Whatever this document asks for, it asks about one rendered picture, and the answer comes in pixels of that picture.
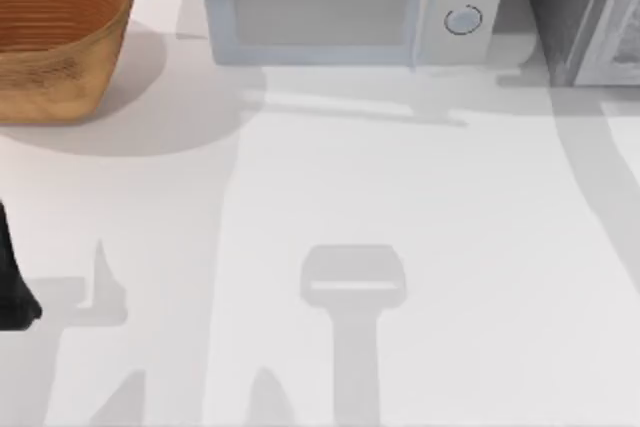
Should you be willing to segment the brown woven basket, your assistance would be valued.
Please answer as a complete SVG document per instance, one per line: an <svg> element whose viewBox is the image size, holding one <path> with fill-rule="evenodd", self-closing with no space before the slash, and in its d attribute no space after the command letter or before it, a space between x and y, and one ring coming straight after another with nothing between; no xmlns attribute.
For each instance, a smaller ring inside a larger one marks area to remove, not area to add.
<svg viewBox="0 0 640 427"><path fill-rule="evenodd" d="M0 0L0 124L81 120L114 74L134 0Z"/></svg>

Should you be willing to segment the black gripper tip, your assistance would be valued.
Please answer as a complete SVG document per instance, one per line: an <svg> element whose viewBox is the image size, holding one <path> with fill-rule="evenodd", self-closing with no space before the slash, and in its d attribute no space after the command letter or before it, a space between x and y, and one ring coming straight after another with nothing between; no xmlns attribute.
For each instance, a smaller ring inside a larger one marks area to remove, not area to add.
<svg viewBox="0 0 640 427"><path fill-rule="evenodd" d="M26 331L42 313L41 304L21 275L0 201L0 332Z"/></svg>

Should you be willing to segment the pale microwave oven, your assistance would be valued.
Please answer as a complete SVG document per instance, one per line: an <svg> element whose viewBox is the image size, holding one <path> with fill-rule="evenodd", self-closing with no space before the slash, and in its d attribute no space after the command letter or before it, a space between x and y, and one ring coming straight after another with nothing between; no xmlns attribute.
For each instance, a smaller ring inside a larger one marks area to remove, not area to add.
<svg viewBox="0 0 640 427"><path fill-rule="evenodd" d="M420 0L415 46L416 61L412 65L469 65L485 60L491 43L501 0ZM451 10L466 5L477 7L483 14L482 25L473 33L456 36L444 26Z"/></svg>

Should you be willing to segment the microwave door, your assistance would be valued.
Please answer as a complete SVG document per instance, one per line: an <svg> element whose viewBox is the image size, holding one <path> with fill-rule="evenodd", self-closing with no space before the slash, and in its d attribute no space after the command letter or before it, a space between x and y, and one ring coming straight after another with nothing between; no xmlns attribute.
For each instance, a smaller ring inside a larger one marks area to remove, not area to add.
<svg viewBox="0 0 640 427"><path fill-rule="evenodd" d="M420 0L204 0L221 65L412 65Z"/></svg>

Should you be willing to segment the microwave knob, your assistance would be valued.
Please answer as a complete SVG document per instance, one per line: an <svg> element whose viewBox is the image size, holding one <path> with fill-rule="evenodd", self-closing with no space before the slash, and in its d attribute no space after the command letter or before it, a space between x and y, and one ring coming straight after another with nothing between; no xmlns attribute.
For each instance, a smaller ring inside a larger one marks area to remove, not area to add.
<svg viewBox="0 0 640 427"><path fill-rule="evenodd" d="M466 5L449 11L444 18L444 26L452 35L465 36L475 32L483 23L483 14L475 6Z"/></svg>

